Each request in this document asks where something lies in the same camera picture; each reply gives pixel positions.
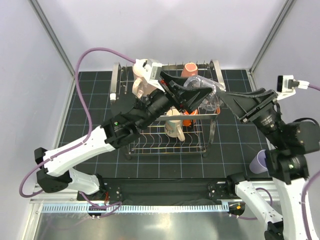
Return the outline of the pink mug with purple interior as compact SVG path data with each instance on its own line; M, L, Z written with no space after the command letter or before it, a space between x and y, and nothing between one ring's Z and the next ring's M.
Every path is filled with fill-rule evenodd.
M147 83L144 78L143 64L147 59L137 59L136 63L132 67L134 82L132 86L132 93L138 98L146 97L150 95L156 88Z

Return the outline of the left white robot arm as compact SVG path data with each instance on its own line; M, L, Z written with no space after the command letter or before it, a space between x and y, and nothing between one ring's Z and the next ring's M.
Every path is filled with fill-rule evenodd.
M160 73L161 89L155 89L145 98L126 93L115 103L114 113L96 128L89 128L87 135L62 147L34 151L41 164L36 173L37 183L46 193L64 189L76 190L101 200L106 194L103 178L86 174L74 166L97 155L112 152L134 142L145 130L171 107L192 113L213 91L211 87L184 87L180 77Z

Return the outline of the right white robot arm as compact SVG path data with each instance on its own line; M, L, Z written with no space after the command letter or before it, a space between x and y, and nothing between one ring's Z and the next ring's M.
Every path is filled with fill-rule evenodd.
M265 164L278 192L281 212L240 173L227 177L226 194L244 201L262 224L266 240L316 240L308 197L316 177L309 174L306 155L320 149L319 123L308 117L285 123L273 90L222 91L218 97L240 122L253 123L272 144L273 149L265 151Z

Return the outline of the beige floral mug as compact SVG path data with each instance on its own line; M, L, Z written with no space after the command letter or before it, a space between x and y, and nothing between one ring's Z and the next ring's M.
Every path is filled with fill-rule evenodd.
M167 113L167 117L181 116L181 113L174 107L170 108ZM183 132L183 121L181 119L172 119L165 121L165 133L171 138L178 138L181 142L185 141L185 135Z

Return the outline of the orange mug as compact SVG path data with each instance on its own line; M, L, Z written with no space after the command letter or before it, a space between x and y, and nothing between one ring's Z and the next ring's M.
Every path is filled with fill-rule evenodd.
M192 113L188 113L187 111L183 113L184 116L188 116L187 119L184 119L182 121L182 125L184 127L188 127L188 128L192 128L194 126L194 124L196 123L196 119L191 118L191 116L196 116L199 114L198 109L196 109L195 111L193 111Z

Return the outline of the salmon pink patterned cup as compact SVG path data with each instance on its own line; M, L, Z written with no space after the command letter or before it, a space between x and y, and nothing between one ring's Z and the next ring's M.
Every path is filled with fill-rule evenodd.
M198 75L198 66L194 62L186 63L181 72L181 77L189 78Z

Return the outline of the lavender plastic cup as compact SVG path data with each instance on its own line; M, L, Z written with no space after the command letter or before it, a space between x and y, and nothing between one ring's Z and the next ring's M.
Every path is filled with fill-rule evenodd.
M261 174L268 171L266 165L266 150L260 150L249 164L249 169L254 174Z

